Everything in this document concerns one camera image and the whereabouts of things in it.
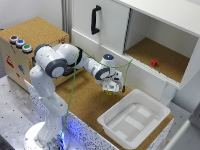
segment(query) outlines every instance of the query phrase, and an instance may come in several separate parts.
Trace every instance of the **cabinet handle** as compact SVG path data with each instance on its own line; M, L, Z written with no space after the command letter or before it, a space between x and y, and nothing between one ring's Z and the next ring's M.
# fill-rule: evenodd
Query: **cabinet handle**
M92 35L98 33L100 30L96 28L96 12L101 10L101 7L96 5L96 8L92 10L92 24L91 24L91 31Z

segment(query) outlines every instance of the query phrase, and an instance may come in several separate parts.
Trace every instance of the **plastic container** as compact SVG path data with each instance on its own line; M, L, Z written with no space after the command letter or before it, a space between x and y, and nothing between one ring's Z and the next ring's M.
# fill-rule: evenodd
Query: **plastic container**
M169 108L136 89L101 115L98 122L122 147L136 149L169 113Z

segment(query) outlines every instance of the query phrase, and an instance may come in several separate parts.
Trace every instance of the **cardboard box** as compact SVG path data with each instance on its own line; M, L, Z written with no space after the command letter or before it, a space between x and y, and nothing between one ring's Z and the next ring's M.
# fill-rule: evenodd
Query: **cardboard box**
M33 52L25 54L16 45L10 44L10 36L16 35L25 40L33 48ZM24 79L31 82L29 71L34 66L34 50L40 44L56 46L59 43L69 43L69 35L36 17L15 26L0 31L0 50L7 75L28 91ZM53 79L55 86L61 84L69 77Z

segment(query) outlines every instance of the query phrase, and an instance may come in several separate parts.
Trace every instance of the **cabinet door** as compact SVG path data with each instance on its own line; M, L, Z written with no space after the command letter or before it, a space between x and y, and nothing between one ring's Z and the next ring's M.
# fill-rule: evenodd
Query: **cabinet door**
M92 10L96 5L96 28L100 32L91 34ZM112 0L74 0L73 29L117 53L122 54L129 18L129 8Z

